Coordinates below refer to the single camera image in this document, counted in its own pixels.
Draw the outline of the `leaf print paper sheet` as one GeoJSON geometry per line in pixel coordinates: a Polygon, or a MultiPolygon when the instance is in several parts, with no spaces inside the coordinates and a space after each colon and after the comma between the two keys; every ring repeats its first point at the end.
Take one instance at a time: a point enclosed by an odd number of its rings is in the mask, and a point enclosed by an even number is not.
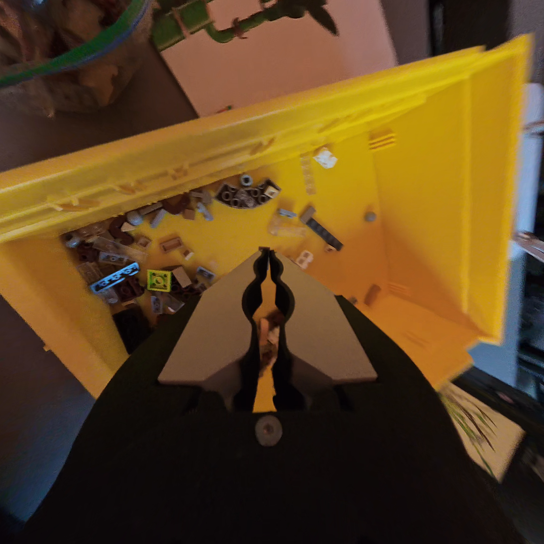
{"type": "Polygon", "coordinates": [[[454,384],[447,384],[438,394],[467,454],[502,483],[526,432],[454,384]]]}

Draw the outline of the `lime green square brick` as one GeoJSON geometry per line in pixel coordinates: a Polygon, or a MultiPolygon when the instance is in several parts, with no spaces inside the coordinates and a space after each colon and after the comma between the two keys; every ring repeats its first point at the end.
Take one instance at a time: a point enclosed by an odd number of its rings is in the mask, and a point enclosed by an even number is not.
{"type": "Polygon", "coordinates": [[[172,272],[168,270],[147,269],[146,289],[162,293],[170,293],[172,288],[172,272]]]}

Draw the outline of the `grey desk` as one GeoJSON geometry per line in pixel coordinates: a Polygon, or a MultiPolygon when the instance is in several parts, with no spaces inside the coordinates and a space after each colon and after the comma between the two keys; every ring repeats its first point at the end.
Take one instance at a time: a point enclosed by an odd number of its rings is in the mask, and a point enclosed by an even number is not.
{"type": "MultiPolygon", "coordinates": [[[[425,1],[379,1],[398,64],[426,55],[425,1]]],[[[1,100],[1,172],[111,143],[197,116],[150,44],[121,96],[98,112],[54,119],[18,112],[1,100]]],[[[57,476],[94,399],[59,360],[56,344],[111,320],[87,296],[55,236],[6,247],[1,272],[1,512],[27,520],[57,476]]]]}

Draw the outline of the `plant building instruction booklet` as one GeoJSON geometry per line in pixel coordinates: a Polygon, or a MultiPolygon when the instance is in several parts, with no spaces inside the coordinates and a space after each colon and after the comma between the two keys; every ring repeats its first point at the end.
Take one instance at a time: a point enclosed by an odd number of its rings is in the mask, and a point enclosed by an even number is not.
{"type": "Polygon", "coordinates": [[[379,1],[327,1],[334,36],[310,15],[282,17],[226,44],[205,29],[160,55],[200,117],[253,105],[397,65],[379,1]]]}

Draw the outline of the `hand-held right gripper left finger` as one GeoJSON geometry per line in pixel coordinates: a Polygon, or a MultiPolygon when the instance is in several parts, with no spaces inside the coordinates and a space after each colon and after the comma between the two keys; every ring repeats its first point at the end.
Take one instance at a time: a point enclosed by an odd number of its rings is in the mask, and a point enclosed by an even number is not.
{"type": "Polygon", "coordinates": [[[260,248],[201,295],[158,381],[221,395],[228,408],[252,412],[260,374],[254,314],[270,249],[260,248]]]}

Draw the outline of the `yellow plastic storage bin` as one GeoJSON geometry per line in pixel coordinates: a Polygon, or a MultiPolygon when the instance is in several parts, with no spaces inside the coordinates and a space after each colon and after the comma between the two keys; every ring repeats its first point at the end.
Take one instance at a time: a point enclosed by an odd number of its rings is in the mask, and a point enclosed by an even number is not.
{"type": "Polygon", "coordinates": [[[1,173],[1,293],[97,398],[127,353],[60,235],[249,173],[281,192],[169,217],[147,265],[223,275],[268,246],[384,330],[436,388],[499,344],[533,36],[473,47],[1,173]]]}

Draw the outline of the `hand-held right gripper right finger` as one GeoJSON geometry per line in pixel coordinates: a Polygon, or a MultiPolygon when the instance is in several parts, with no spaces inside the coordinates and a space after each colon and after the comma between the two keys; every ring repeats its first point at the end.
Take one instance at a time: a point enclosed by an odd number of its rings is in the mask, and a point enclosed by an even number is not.
{"type": "Polygon", "coordinates": [[[276,410],[306,410],[324,391],[377,380],[377,371],[330,289],[273,250],[270,276],[276,307],[284,317],[273,365],[276,410]]]}

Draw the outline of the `heap of white paper bags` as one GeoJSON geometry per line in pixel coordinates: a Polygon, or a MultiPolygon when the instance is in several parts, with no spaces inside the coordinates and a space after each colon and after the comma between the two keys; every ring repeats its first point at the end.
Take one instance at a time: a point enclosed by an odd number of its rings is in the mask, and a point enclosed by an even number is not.
{"type": "Polygon", "coordinates": [[[526,107],[518,161],[515,233],[534,231],[543,149],[543,86],[529,83],[524,92],[526,107]]]}

